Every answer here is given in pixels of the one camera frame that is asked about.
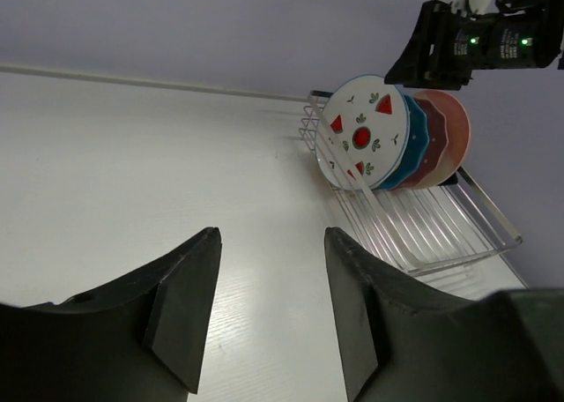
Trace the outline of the blue dotted plate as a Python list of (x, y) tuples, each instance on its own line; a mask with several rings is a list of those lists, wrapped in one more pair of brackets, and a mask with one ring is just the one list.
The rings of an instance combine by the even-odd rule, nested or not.
[(408, 108), (410, 132), (403, 157), (396, 170), (380, 184), (378, 190), (392, 190), (398, 187), (409, 176), (415, 173), (427, 152), (430, 136), (427, 125), (427, 114), (410, 95), (404, 96)]

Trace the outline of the maroon dotted plate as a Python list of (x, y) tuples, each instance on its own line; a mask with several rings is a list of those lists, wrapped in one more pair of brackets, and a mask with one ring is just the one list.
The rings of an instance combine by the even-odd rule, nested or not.
[(415, 97), (414, 100), (427, 114), (430, 144), (418, 170), (400, 184), (401, 188), (427, 189), (441, 183), (440, 164), (449, 138), (446, 118), (436, 106), (427, 99)]

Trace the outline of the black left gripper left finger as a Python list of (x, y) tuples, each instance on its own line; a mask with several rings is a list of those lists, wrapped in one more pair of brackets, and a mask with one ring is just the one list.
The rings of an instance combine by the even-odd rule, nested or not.
[(184, 401), (199, 388), (222, 238), (54, 304), (1, 307), (4, 401)]

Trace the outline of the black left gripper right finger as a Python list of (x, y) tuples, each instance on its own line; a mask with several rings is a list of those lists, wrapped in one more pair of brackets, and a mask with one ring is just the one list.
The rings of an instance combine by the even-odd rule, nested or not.
[(324, 235), (351, 401), (560, 401), (563, 293), (509, 289), (471, 301)]

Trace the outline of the white watermelon pattern plate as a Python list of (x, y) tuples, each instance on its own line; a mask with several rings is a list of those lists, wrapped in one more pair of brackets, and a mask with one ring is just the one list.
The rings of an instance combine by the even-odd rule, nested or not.
[(398, 169), (408, 146), (411, 121), (404, 96), (374, 74), (341, 85), (323, 107), (331, 132), (317, 127), (315, 155), (326, 179), (344, 190), (356, 190), (351, 171), (330, 153), (347, 153), (367, 186), (375, 189)]

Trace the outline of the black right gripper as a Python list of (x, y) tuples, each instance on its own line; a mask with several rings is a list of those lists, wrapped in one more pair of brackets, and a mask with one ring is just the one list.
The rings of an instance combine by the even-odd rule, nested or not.
[(459, 89), (478, 70), (544, 69), (562, 53), (563, 0), (494, 0), (478, 14), (421, 6), (412, 36), (384, 77), (388, 85)]

